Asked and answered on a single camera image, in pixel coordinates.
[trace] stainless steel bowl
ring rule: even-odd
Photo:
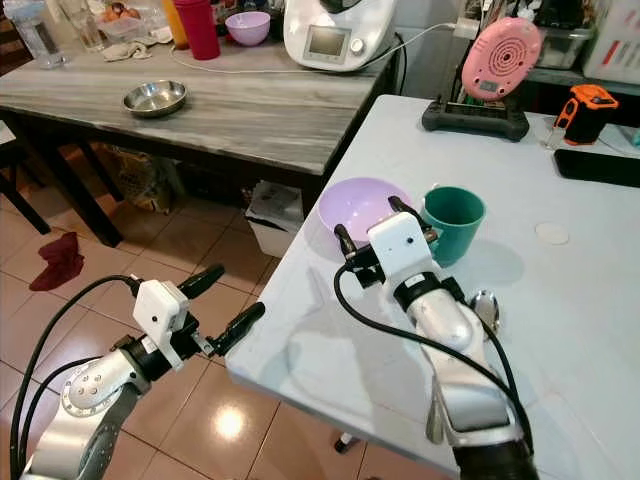
[[[144,83],[123,99],[124,108],[139,117],[161,117],[178,110],[187,98],[186,87],[171,80]]]

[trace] green mug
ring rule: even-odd
[[[448,267],[462,258],[484,213],[482,200],[464,188],[436,186],[427,192],[420,216],[438,233],[431,250],[440,266]]]

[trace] pink bowl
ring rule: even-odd
[[[269,34],[271,17],[265,12],[242,12],[224,21],[233,39],[247,47],[262,42]]]
[[[369,227],[393,213],[387,200],[392,195],[411,205],[409,196],[392,183],[377,178],[349,178],[322,192],[318,214],[330,232],[342,223],[353,241],[362,246],[369,243]]]

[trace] red cup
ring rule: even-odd
[[[220,55],[218,35],[209,0],[174,0],[196,60],[210,60]]]

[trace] red cloth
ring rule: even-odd
[[[29,289],[36,292],[58,288],[77,277],[84,265],[84,257],[78,253],[78,236],[75,232],[65,233],[42,247],[38,253],[49,265],[29,285]]]

